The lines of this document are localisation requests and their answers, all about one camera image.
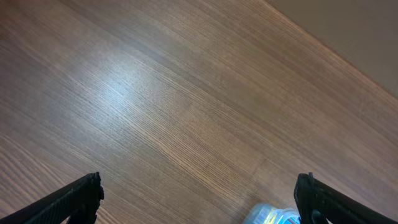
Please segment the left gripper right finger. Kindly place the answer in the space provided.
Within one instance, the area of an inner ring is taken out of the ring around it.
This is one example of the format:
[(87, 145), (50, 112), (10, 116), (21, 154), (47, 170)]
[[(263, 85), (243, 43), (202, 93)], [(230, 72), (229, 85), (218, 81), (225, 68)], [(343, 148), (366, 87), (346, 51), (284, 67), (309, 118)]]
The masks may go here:
[(301, 173), (294, 188), (301, 224), (397, 224), (313, 177)]

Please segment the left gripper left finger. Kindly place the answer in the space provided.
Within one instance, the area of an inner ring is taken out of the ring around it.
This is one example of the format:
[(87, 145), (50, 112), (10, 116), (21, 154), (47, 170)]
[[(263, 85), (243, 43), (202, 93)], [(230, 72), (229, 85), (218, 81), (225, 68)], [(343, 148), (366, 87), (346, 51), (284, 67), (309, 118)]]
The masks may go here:
[(99, 172), (89, 173), (1, 219), (1, 223), (94, 224), (104, 199)]

